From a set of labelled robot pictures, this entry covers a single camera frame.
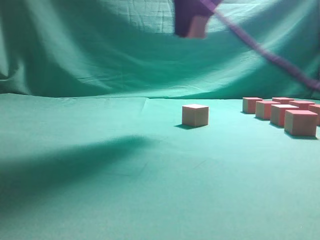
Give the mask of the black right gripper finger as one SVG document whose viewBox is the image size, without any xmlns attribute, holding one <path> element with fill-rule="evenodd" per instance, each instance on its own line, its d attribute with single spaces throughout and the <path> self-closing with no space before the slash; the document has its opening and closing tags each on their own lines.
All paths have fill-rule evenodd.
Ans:
<svg viewBox="0 0 320 240">
<path fill-rule="evenodd" d="M 174 0 L 174 34 L 181 38 L 200 36 L 196 30 L 195 17 L 198 15 L 197 0 Z"/>
<path fill-rule="evenodd" d="M 204 16 L 211 18 L 214 15 L 214 10 L 221 4 L 222 0 L 199 0 L 200 11 L 197 16 Z"/>
</svg>

